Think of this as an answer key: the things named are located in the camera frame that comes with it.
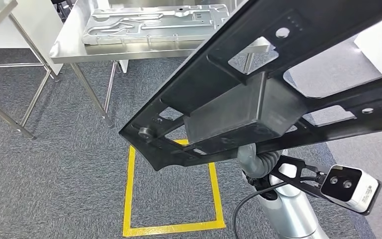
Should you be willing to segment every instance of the camera lens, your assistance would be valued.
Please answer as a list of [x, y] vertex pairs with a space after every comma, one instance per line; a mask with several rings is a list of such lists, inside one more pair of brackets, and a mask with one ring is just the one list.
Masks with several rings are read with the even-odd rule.
[[331, 184], [336, 184], [337, 183], [337, 177], [332, 177], [331, 179], [330, 179], [330, 183]]
[[349, 181], [349, 180], [346, 180], [345, 182], [343, 182], [343, 187], [344, 187], [344, 188], [350, 188], [350, 187], [352, 187], [352, 182]]

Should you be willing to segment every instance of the yellow tape square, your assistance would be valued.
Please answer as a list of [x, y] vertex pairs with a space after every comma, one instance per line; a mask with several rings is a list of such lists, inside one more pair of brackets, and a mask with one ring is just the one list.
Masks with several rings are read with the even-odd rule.
[[[188, 140], [181, 139], [176, 140], [180, 144], [188, 144]], [[132, 204], [132, 188], [134, 181], [134, 167], [135, 167], [135, 148], [130, 146], [128, 155], [128, 171], [125, 193], [125, 209], [124, 209], [124, 223], [122, 235], [124, 237], [168, 234], [168, 233], [184, 233], [192, 231], [202, 231], [211, 229], [225, 228], [225, 221], [223, 219], [222, 202], [220, 201], [219, 185], [217, 183], [216, 168], [214, 163], [208, 164], [210, 173], [211, 188], [213, 191], [214, 211], [216, 214], [216, 220], [210, 222], [201, 223], [188, 223], [188, 224], [176, 224], [165, 225], [146, 228], [131, 228], [131, 204]]]

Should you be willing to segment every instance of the black rectangular housing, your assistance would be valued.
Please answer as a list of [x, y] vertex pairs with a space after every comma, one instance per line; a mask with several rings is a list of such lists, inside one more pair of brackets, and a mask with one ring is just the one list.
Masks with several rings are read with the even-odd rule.
[[283, 79], [253, 77], [185, 118], [190, 143], [217, 153], [282, 136], [307, 112], [300, 93]]

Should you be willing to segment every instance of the stainless steel table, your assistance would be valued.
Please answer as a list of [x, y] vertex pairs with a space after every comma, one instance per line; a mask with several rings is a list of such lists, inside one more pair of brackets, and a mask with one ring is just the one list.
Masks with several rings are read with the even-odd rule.
[[[84, 45], [82, 42], [83, 32], [93, 11], [98, 8], [158, 7], [222, 3], [227, 5], [229, 12], [232, 12], [238, 4], [237, 1], [241, 0], [77, 0], [50, 51], [50, 58], [54, 63], [71, 64], [75, 74], [92, 98], [101, 116], [105, 119], [108, 126], [112, 126], [112, 122], [107, 115], [107, 106], [110, 100], [113, 73], [117, 65], [116, 61], [189, 56], [203, 41]], [[270, 44], [266, 39], [259, 38], [244, 49], [242, 53], [249, 53], [244, 71], [249, 69], [253, 53], [266, 52], [269, 46]], [[112, 66], [108, 95], [106, 96], [104, 106], [102, 106], [97, 99], [93, 89], [77, 65], [79, 62], [93, 61], [115, 61]]]
[[17, 131], [23, 133], [26, 137], [33, 139], [34, 136], [24, 128], [25, 124], [27, 123], [28, 118], [30, 117], [31, 111], [33, 110], [34, 106], [36, 105], [37, 99], [39, 98], [49, 76], [54, 78], [56, 75], [52, 71], [52, 69], [49, 67], [49, 65], [46, 63], [46, 60], [43, 58], [43, 56], [40, 54], [37, 47], [34, 45], [34, 43], [31, 41], [30, 37], [27, 35], [27, 33], [24, 31], [22, 26], [18, 23], [18, 21], [15, 19], [15, 17], [11, 14], [11, 11], [17, 6], [16, 0], [0, 0], [0, 23], [8, 16], [9, 19], [14, 24], [15, 28], [17, 28], [18, 32], [23, 36], [24, 40], [27, 42], [27, 44], [30, 46], [31, 51], [35, 54], [37, 59], [40, 61], [39, 63], [14, 63], [14, 64], [0, 64], [0, 68], [6, 68], [6, 67], [31, 67], [31, 66], [43, 66], [46, 70], [46, 75], [43, 78], [43, 80], [40, 83], [39, 88], [37, 89], [33, 99], [30, 102], [30, 105], [28, 106], [28, 109], [21, 120], [21, 123], [17, 123], [15, 120], [13, 120], [9, 115], [7, 115], [4, 111], [0, 109], [0, 117], [4, 119], [8, 124], [10, 124], [12, 127], [14, 127]]

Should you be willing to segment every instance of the black carbon fiber frame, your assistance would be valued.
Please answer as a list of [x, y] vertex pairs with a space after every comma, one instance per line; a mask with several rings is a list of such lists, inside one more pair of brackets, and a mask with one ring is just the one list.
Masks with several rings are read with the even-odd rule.
[[[248, 79], [265, 75], [267, 80], [282, 80], [289, 68], [380, 20], [382, 0], [249, 0], [172, 74], [119, 134], [155, 170], [173, 164], [192, 166], [236, 158], [236, 148], [201, 155], [194, 151], [196, 145], [182, 146], [165, 135], [184, 125], [184, 118], [193, 111], [228, 90], [245, 85]], [[290, 34], [277, 38], [275, 32], [282, 27], [288, 28]], [[261, 36], [276, 46], [277, 59], [249, 75], [228, 64], [229, 59]], [[285, 80], [281, 82], [294, 90]], [[382, 131], [382, 77], [323, 98], [308, 98], [299, 92], [298, 95], [307, 107], [306, 113], [339, 105], [355, 119], [312, 125], [300, 118], [295, 131], [267, 141], [254, 139], [258, 153]], [[176, 120], [159, 116], [167, 107], [184, 115]], [[365, 108], [373, 108], [374, 112], [363, 114]]]

